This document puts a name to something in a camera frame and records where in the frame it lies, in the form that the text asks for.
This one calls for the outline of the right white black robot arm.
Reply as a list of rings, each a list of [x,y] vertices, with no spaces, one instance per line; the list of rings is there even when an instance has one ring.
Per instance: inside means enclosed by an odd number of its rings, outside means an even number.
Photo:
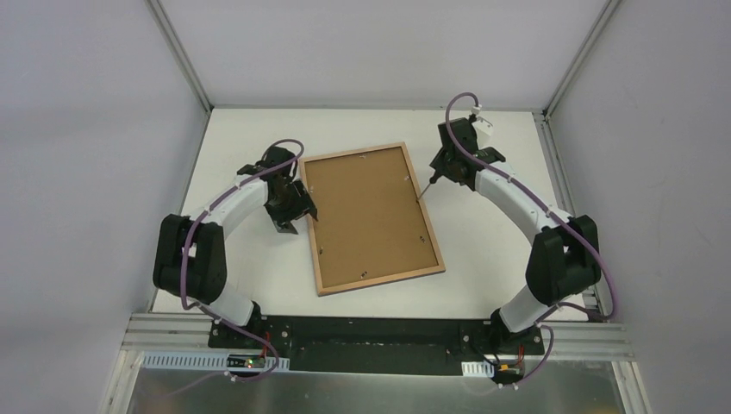
[[[490,317],[490,345],[508,354],[559,302],[600,281],[598,232],[590,217],[544,202],[495,148],[479,147],[476,122],[470,116],[439,124],[441,147],[429,164],[434,170],[429,181],[445,178],[487,198],[530,244],[524,287]]]

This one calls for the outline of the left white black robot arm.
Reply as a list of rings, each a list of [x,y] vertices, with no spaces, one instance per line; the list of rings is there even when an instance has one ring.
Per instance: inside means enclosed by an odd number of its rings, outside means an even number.
[[[254,348],[263,336],[260,307],[228,282],[225,241],[253,212],[266,211],[279,233],[295,234],[294,221],[318,217],[315,202],[297,177],[302,150],[291,140],[275,141],[253,164],[241,167],[233,183],[189,215],[170,214],[160,225],[153,285],[232,323],[229,335],[241,348]]]

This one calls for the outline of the wooden picture frame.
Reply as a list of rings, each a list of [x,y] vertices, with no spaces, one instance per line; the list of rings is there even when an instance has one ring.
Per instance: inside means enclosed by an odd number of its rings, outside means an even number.
[[[405,143],[308,157],[299,171],[317,208],[308,225],[318,296],[445,271]]]

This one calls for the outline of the yellow black screwdriver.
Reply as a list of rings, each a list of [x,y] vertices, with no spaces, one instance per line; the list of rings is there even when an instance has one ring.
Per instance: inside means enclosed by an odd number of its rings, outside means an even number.
[[[426,192],[429,190],[429,188],[435,184],[438,179],[440,178],[440,174],[438,172],[434,172],[434,174],[428,179],[427,185],[421,190],[420,194],[417,197],[417,201],[421,201],[426,194]]]

